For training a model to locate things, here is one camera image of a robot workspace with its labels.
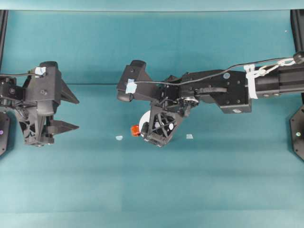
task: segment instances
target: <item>orange object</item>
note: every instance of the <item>orange object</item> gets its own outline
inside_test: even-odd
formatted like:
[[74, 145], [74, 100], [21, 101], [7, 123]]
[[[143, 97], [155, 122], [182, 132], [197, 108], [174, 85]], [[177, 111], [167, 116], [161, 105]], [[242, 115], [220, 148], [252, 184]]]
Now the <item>orange object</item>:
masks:
[[134, 136], [134, 137], [138, 137], [138, 136], [141, 135], [141, 133], [140, 133], [140, 131], [139, 131], [139, 125], [138, 125], [138, 124], [137, 124], [137, 125], [133, 125], [133, 126], [131, 127], [131, 134], [132, 134], [132, 136]]

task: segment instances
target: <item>cable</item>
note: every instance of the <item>cable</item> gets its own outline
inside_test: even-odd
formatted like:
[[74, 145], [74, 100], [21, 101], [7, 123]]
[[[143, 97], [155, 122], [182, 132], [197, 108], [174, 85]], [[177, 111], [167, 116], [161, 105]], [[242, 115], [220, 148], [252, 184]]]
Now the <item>cable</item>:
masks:
[[226, 72], [228, 72], [231, 69], [236, 68], [236, 67], [243, 67], [245, 65], [267, 63], [267, 62], [273, 62], [273, 61], [280, 61], [282, 59], [287, 59], [287, 58], [271, 58], [271, 59], [266, 59], [266, 60], [251, 62], [251, 63], [236, 64], [236, 65], [228, 67], [226, 70], [223, 70], [223, 71], [221, 71], [219, 73], [208, 75], [206, 77], [195, 79], [195, 80], [191, 80], [191, 81], [187, 81], [187, 82], [171, 83], [171, 82], [160, 82], [160, 81], [137, 81], [137, 82], [135, 81], [134, 83], [136, 83], [136, 84], [137, 83], [151, 83], [151, 84], [163, 84], [163, 85], [170, 85], [170, 86], [174, 86], [174, 85], [175, 86], [181, 86], [181, 85], [185, 85], [185, 84], [189, 84], [189, 83], [200, 82], [200, 81], [203, 81], [203, 80], [208, 79], [208, 78], [212, 78], [212, 77], [216, 77], [216, 76], [222, 75], [222, 74], [224, 74], [224, 73], [226, 73]]
[[21, 77], [21, 76], [43, 77], [43, 75], [37, 75], [37, 74], [33, 74], [33, 73], [26, 73], [26, 74], [0, 74], [0, 77]]

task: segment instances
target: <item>bracket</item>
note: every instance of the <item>bracket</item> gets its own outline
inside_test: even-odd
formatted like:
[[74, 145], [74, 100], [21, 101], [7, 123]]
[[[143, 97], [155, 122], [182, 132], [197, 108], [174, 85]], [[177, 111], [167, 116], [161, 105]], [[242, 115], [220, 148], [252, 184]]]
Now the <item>bracket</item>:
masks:
[[290, 118], [294, 152], [304, 160], [304, 105]]
[[10, 118], [6, 113], [0, 112], [0, 155], [2, 155], [8, 145], [10, 130]]

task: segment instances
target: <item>cable clip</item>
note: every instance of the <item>cable clip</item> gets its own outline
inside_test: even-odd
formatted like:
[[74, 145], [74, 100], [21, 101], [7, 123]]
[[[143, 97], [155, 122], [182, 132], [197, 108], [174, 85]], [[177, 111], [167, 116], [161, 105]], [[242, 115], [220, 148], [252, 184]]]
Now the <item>cable clip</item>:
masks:
[[256, 66], [254, 64], [245, 65], [244, 70], [246, 71], [246, 78], [248, 80], [249, 97], [253, 99], [257, 99], [255, 79], [257, 77], [264, 76], [266, 71], [264, 69], [256, 70]]

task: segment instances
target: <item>teal table surface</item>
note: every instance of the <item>teal table surface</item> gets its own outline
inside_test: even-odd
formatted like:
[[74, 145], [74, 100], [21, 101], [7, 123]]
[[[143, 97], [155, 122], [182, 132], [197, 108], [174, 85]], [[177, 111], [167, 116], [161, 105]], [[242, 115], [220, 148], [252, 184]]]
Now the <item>teal table surface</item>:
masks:
[[149, 103], [119, 102], [109, 85], [135, 58], [158, 80], [291, 56], [289, 17], [11, 11], [1, 71], [56, 60], [80, 104], [63, 102], [55, 119], [80, 128], [36, 148], [23, 145], [12, 119], [0, 157], [0, 227], [302, 228], [304, 162], [288, 125], [300, 95], [254, 100], [249, 114], [202, 103], [157, 148], [130, 134]]
[[157, 148], [130, 134], [147, 103], [118, 102], [114, 85], [71, 89], [80, 104], [56, 119], [78, 130], [43, 148], [24, 146], [19, 129], [10, 138], [3, 227], [302, 227], [304, 162], [288, 129], [300, 96], [259, 99], [250, 114], [202, 104]]

